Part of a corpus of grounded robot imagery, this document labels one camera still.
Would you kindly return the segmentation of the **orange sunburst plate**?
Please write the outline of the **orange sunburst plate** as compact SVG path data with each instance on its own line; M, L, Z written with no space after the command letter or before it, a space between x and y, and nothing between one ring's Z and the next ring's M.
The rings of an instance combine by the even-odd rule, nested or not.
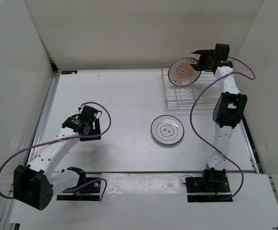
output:
M198 60L193 57L182 57L171 64L168 69L169 81L178 87L186 87L193 84L201 75L192 65L196 65Z

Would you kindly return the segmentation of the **glass plate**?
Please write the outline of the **glass plate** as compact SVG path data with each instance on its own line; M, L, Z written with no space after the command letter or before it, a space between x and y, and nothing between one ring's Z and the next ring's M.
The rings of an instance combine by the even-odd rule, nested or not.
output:
M172 115L156 117L151 123L150 131L152 138L164 146L178 144L185 134L182 122Z

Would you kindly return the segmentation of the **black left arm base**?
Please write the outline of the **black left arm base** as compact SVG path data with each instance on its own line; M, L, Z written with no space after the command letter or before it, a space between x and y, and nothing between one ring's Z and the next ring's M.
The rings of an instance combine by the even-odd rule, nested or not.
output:
M98 201L103 199L108 182L101 176L85 175L75 187L56 196L57 201Z

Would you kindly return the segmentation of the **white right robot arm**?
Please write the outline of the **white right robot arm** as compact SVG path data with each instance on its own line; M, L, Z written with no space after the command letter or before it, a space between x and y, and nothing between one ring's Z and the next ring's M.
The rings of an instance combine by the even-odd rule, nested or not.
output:
M247 103L247 96L238 90L233 64L228 60L229 47L209 50L197 50L193 54L200 56L198 63L192 65L196 71L212 71L216 80L208 85L194 101L190 111L190 125L196 135L211 146L214 150L213 157L206 164L200 185L205 191L212 191L221 187L226 178L226 157L231 135L240 123ZM194 128L192 114L200 97L216 83L220 86L221 94L213 110L212 118L215 123L213 144L201 137Z

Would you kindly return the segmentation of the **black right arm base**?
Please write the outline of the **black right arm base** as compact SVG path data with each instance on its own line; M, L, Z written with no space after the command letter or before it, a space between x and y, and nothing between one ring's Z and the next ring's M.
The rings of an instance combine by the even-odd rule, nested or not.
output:
M202 177L186 177L185 179L188 203L233 202L228 178L223 185L206 186Z

